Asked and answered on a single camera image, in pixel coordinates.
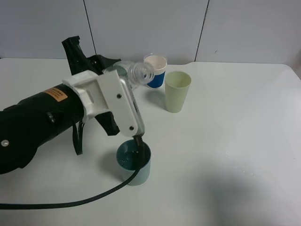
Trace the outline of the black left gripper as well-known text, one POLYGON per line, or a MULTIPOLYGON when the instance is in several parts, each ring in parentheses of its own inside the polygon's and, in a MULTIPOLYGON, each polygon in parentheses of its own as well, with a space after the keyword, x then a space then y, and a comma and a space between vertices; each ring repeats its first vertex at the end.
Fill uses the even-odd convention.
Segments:
MULTIPOLYGON (((95 72, 97 75, 103 74, 103 70, 113 66, 118 59, 111 59, 102 55, 93 55, 86 57, 79 45, 79 36, 73 36, 62 41, 65 50, 69 68, 72 75, 89 70, 95 72)), ((95 119, 102 126, 108 136, 115 136, 119 134, 120 130, 114 120, 112 112, 106 112, 95 116, 95 119)))

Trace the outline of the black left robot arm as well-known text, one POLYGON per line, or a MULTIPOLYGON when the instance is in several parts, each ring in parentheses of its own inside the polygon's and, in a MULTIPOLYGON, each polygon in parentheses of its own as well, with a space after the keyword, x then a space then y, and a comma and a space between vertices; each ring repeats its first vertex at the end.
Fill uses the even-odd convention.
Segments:
MULTIPOLYGON (((86 57, 79 45, 79 36, 62 41, 71 75, 92 69, 97 75, 121 59, 102 55, 86 57)), ((0 174, 24 168, 35 156, 38 147, 72 127, 73 147, 82 154, 84 106, 79 96, 66 85, 59 84, 23 99, 0 112, 0 174)), ((119 128, 111 112, 96 116, 108 136, 119 128)))

